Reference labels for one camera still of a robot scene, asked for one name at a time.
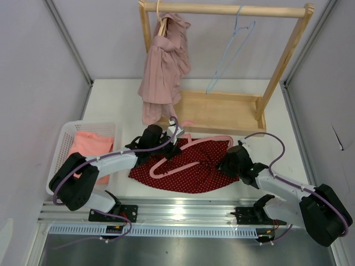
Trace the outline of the beige plastic hanger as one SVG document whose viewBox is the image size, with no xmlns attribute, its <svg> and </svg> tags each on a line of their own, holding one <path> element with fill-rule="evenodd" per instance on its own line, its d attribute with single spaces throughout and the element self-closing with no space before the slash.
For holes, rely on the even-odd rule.
<svg viewBox="0 0 355 266">
<path fill-rule="evenodd" d="M 168 19 L 160 17 L 160 11 L 159 11 L 160 3 L 161 3 L 161 0 L 157 0 L 157 2 L 156 2 L 156 16 L 157 16 L 158 22 L 160 23 L 160 27 L 158 30 L 158 36 L 165 37 Z"/>
</svg>

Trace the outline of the red polka dot cloth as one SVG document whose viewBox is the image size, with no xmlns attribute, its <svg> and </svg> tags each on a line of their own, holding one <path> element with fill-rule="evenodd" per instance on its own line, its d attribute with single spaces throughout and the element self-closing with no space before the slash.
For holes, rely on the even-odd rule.
<svg viewBox="0 0 355 266">
<path fill-rule="evenodd" d="M 206 193 L 226 187 L 239 181 L 238 177 L 231 178 L 217 169 L 217 165 L 226 155 L 228 143 L 228 141 L 208 141 L 183 150 L 182 154 L 167 160 L 154 173 L 163 174 L 195 161 L 200 161 L 200 163 L 161 179 L 151 178 L 149 171 L 164 157 L 152 156 L 146 164 L 132 169 L 129 178 L 152 188 L 189 194 Z M 186 144 L 185 138 L 177 142 L 180 148 Z"/>
</svg>

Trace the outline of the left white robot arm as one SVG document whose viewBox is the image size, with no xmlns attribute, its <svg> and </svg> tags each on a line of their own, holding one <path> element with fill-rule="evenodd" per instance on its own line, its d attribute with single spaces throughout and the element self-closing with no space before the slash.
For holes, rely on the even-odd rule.
<svg viewBox="0 0 355 266">
<path fill-rule="evenodd" d="M 116 221 L 121 214 L 121 202 L 111 192 L 96 189 L 96 181 L 115 172 L 143 166 L 155 155 L 175 156 L 180 152 L 177 137 L 183 132 L 177 123 L 167 131 L 150 125 L 119 151 L 96 157 L 85 157 L 78 152 L 71 154 L 49 181 L 54 204 L 64 205 L 70 211 L 90 208 L 107 221 Z"/>
</svg>

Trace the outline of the pink plastic hanger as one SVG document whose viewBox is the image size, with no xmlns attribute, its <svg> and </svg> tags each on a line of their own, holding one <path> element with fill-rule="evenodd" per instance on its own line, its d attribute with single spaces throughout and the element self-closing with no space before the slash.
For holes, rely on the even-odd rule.
<svg viewBox="0 0 355 266">
<path fill-rule="evenodd" d="M 231 136 L 228 136 L 228 135 L 217 135 L 217 136 L 212 136 L 212 137 L 205 137 L 205 138 L 201 138 L 201 139 L 197 139 L 195 141 L 192 140 L 192 137 L 191 137 L 191 134 L 190 133 L 187 133 L 187 134 L 183 134 L 182 135 L 183 138 L 187 139 L 187 144 L 182 146 L 180 149 L 183 151 L 183 150 L 186 150 L 190 147 L 193 147 L 193 146 L 196 146 L 198 144 L 201 144 L 201 143 L 204 143 L 204 142 L 208 142 L 208 141 L 228 141 L 228 146 L 227 146 L 227 150 L 232 148 L 233 144 L 234 144 L 234 140 Z M 178 172 L 181 172 L 183 170 L 187 170 L 188 168 L 191 168 L 195 165 L 198 165 L 200 163 L 200 161 L 195 161 L 195 162 L 191 162 L 191 163 L 188 163 L 188 164 L 185 164 L 181 167 L 178 167 L 178 168 L 175 168 L 173 170 L 170 170 L 166 173 L 163 173 L 163 174 L 159 174 L 159 175 L 156 175 L 154 173 L 154 171 L 159 168 L 162 164 L 164 164 L 165 162 L 167 161 L 167 159 L 161 159 L 159 162 L 157 162 L 149 171 L 149 175 L 151 178 L 153 179 L 161 179 L 163 177 L 167 177 L 167 176 L 170 176 L 170 175 L 173 175 L 173 174 L 176 174 Z"/>
</svg>

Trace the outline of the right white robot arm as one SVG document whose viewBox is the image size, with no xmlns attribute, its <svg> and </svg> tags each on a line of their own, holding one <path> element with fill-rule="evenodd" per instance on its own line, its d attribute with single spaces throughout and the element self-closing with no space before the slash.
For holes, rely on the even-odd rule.
<svg viewBox="0 0 355 266">
<path fill-rule="evenodd" d="M 353 223 L 330 186 L 302 184 L 273 173 L 270 166 L 253 162 L 242 145 L 230 148 L 218 169 L 267 193 L 254 204 L 253 217 L 258 223 L 264 224 L 272 219 L 296 225 L 324 247 L 346 236 Z"/>
</svg>

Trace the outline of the pink skirt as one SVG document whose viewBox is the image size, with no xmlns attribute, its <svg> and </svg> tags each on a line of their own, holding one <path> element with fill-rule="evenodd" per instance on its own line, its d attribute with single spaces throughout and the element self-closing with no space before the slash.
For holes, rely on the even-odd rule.
<svg viewBox="0 0 355 266">
<path fill-rule="evenodd" d="M 145 125 L 154 124 L 162 117 L 177 116 L 174 105 L 181 99 L 180 83 L 191 70 L 187 44 L 187 29 L 191 24 L 177 13 L 161 16 L 167 19 L 166 35 L 158 35 L 158 23 L 138 90 Z"/>
</svg>

